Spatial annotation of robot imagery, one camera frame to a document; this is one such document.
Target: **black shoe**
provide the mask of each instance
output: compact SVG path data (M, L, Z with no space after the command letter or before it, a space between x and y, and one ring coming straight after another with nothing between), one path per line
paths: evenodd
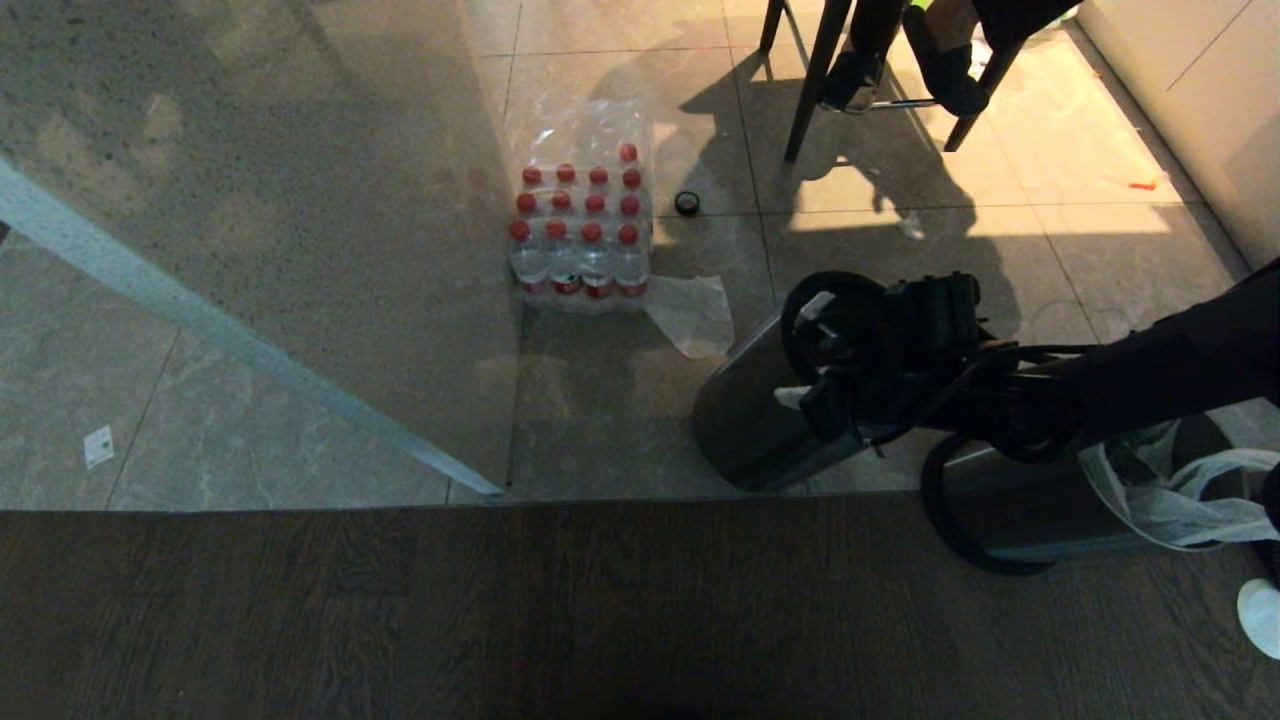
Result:
M948 113L957 118L977 115L987 109L987 91L969 77L973 63L973 45L938 53L928 28L924 27L924 9L911 5L902 13L902 29L920 64L924 86Z
M836 56L836 64L827 73L819 102L829 110L861 113L876 101L884 61L876 55L850 50Z

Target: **metal trash can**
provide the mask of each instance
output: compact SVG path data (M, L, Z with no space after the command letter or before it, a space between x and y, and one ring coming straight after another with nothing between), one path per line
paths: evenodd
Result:
M1230 447L1208 416L1185 418L1174 439L1174 468ZM1124 477L1124 468L1116 471ZM987 443L951 436L929 454L920 493L942 539L963 559L997 574L1028 575L1091 556L1222 544L1181 547L1151 538L1112 512L1074 454L1028 465Z
M822 338L803 337L797 323L823 292L832 296L824 305L831 323L851 340L872 327L864 301L879 299L884 286L852 273L810 275L698 393L691 419L698 446L721 477L742 489L783 489L867 447L840 432L850 419L838 406L800 410L776 393L818 379L810 352L820 351Z

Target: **chair leg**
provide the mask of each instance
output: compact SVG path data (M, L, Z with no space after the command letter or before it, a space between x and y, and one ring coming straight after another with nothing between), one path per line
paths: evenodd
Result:
M1000 81L1005 79L1005 73L1009 68L1014 67L1014 59L1018 58L1018 51L1023 49L1023 44L1005 50L1002 53L996 53L991 56L987 67L982 70L982 77L978 78L978 85L987 91L987 95L995 95L996 87ZM947 137L947 143L942 147L943 152L955 152L960 150L960 145L964 138L969 136L969 131L973 129L974 123L978 122L978 115L970 115L968 118L960 118L956 120L954 128L951 128L951 135Z
M845 20L849 19L850 5L852 5L852 0L827 0L822 9L818 37L813 41L809 69L804 76L800 102L796 105L796 118L791 123L791 137L787 140L785 155L787 163L795 163L800 155L800 145L804 143L804 135L809 129L813 109L818 105L818 95L822 94L822 83L827 79L827 70L831 69L831 58L836 54L836 46L840 45L840 31L845 28Z
M773 38L778 35L778 23L782 22L786 6L787 0L769 0L769 9L764 12L764 31L760 33L760 55L768 55L773 50Z

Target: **wooden floor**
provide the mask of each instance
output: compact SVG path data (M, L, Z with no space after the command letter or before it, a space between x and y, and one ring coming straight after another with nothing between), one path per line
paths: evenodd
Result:
M1258 568L993 578L913 496L0 515L0 716L1280 717Z

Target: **person's foot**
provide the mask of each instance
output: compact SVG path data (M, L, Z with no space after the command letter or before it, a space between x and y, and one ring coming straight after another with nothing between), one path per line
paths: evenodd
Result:
M969 38L973 36L973 27L969 26L965 35L965 28L948 23L942 27L950 29L934 35L931 24L936 23L927 22L925 12L919 5L911 5L902 14L902 29L915 53L925 87L952 115L964 118L986 110L989 100L987 91L969 77L973 61L973 44Z
M819 101L832 110L861 113L876 101L884 61L874 55L845 50L827 73Z

